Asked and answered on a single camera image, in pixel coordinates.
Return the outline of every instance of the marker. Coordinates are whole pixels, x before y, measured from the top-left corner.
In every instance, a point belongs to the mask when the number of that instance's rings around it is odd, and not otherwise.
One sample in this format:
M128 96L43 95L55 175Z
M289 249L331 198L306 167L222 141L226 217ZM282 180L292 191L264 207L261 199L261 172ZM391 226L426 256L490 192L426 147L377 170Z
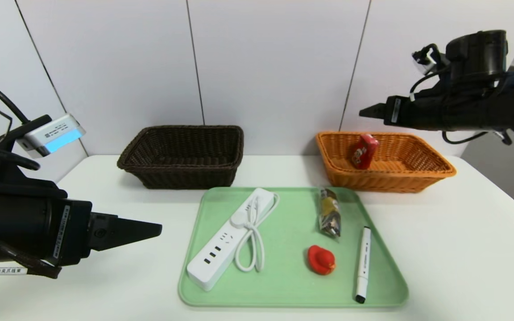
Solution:
M366 291L368 290L368 270L370 266L370 238L372 231L365 226L362 232L361 257L358 264L358 278L356 280L356 297L358 303L366 301Z

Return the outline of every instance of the white table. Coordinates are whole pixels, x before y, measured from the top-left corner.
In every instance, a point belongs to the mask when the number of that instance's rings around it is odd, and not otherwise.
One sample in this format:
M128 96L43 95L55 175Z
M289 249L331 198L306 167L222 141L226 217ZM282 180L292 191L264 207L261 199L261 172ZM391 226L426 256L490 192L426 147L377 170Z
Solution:
M58 280L0 276L0 320L514 320L514 201L459 158L422 193L359 193L410 288L403 307L369 310L188 307L178 279L204 192L145 189L117 159L86 158L59 186L94 211L159 222L161 236L92 252ZM234 185L326 183L320 157L245 156Z

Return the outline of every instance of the power socket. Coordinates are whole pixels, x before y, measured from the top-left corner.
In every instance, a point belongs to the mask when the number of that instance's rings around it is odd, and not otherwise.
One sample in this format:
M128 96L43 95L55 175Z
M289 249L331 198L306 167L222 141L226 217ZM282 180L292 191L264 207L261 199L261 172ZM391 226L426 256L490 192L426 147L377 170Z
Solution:
M259 197L259 203L257 204L258 218L267 213L275 203L275 196L272 192L258 188L245 199L231 217L237 213L247 215L250 202L254 197ZM237 228L233 226L231 217L187 265L190 279L205 291L210 291L221 278L223 272L233 261L235 249L241 242L241 238L248 232L245 227Z

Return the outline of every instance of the wicker basket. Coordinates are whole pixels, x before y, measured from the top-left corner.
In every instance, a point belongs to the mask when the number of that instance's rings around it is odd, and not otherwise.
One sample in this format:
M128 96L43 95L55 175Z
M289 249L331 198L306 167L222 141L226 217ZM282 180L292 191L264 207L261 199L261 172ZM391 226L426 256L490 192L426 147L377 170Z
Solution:
M230 186L243 158L238 126L144 128L118 159L148 189Z
M323 155L328 179L334 186L362 191L417 193L455 168L422 138L411 134L376 132L380 144L370 168L357 170L352 147L363 132L321 132L316 143Z

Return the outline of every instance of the green tray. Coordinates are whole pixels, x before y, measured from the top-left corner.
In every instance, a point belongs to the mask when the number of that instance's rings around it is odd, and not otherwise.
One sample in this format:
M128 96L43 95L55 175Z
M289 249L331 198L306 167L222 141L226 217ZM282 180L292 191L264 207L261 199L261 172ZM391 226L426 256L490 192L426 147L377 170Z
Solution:
M241 272L232 263L210 291L190 280L186 266L212 238L253 188L217 187L202 198L198 219L178 284L188 305L205 307L396 307L408 299L408 286L374 228L359 197L350 189L331 187L340 204L342 236L321 234L318 228L318 189L271 188L277 192L277 209L261 224L265 243L262 272ZM372 228L369 287L365 304L357 303L355 284L363 226ZM306 252L311 245L331 250L336 269L328 276L309 270ZM250 261L249 246L241 250L241 262Z

